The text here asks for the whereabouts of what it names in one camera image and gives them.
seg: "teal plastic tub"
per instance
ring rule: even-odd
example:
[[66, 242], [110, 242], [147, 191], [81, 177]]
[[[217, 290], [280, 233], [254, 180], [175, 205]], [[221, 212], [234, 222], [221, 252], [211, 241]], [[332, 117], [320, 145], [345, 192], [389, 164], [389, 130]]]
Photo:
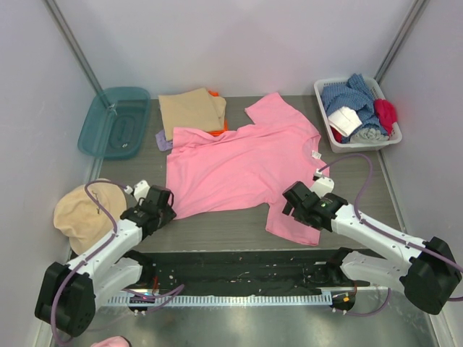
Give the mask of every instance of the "teal plastic tub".
[[123, 160], [137, 155], [150, 116], [150, 94], [138, 87], [105, 89], [94, 99], [77, 146], [94, 157]]

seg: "gray tabletop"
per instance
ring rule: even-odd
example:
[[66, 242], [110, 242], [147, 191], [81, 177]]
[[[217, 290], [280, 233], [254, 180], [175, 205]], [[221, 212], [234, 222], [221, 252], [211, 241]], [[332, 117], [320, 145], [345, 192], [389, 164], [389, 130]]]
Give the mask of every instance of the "gray tabletop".
[[[260, 97], [227, 98], [226, 118], [230, 130], [237, 129], [251, 120], [245, 108]], [[318, 104], [313, 96], [286, 96], [284, 100], [301, 111], [320, 132], [319, 152], [326, 163], [340, 157], [331, 151]], [[163, 186], [166, 183], [166, 156], [156, 146], [155, 133], [162, 129], [158, 101], [153, 100], [150, 121], [138, 155], [130, 160], [105, 160], [100, 177], [136, 184], [146, 179], [149, 184]], [[393, 228], [399, 228], [394, 206], [389, 196], [383, 172], [376, 152], [365, 153], [373, 162], [373, 181], [364, 193], [361, 210]], [[354, 201], [368, 174], [368, 165], [361, 158], [337, 163], [331, 169], [335, 181], [334, 193], [350, 202]], [[170, 251], [222, 251], [257, 249], [336, 249], [339, 247], [363, 248], [362, 245], [343, 236], [322, 231], [316, 247], [296, 244], [279, 238], [265, 230], [268, 206], [259, 205], [246, 210], [201, 213], [183, 220], [174, 220], [166, 227], [146, 238], [135, 249], [139, 252]]]

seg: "folded tan cloth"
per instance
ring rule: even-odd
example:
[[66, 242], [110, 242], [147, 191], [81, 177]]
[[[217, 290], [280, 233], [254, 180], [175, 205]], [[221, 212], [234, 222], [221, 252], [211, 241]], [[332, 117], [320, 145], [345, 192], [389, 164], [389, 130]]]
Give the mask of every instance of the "folded tan cloth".
[[224, 128], [225, 99], [213, 97], [205, 88], [178, 95], [160, 95], [166, 139], [172, 140], [174, 127], [214, 132]]

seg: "small purple object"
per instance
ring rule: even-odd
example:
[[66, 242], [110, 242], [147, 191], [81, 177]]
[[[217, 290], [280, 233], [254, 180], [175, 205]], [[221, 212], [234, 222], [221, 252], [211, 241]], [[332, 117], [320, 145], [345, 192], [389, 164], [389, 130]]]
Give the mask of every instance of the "small purple object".
[[166, 140], [166, 132], [164, 131], [164, 129], [162, 129], [158, 134], [156, 134], [156, 143], [158, 144], [158, 148], [161, 152], [171, 150], [173, 147], [173, 142]]

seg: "clothing tag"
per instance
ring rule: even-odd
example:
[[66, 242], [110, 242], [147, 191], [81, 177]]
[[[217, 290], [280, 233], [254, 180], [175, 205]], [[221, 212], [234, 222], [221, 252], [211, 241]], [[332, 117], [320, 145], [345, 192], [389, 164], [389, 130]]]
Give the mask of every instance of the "clothing tag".
[[315, 158], [315, 159], [320, 159], [321, 158], [321, 154], [319, 152], [317, 152], [316, 150], [313, 150], [312, 151], [312, 156]]

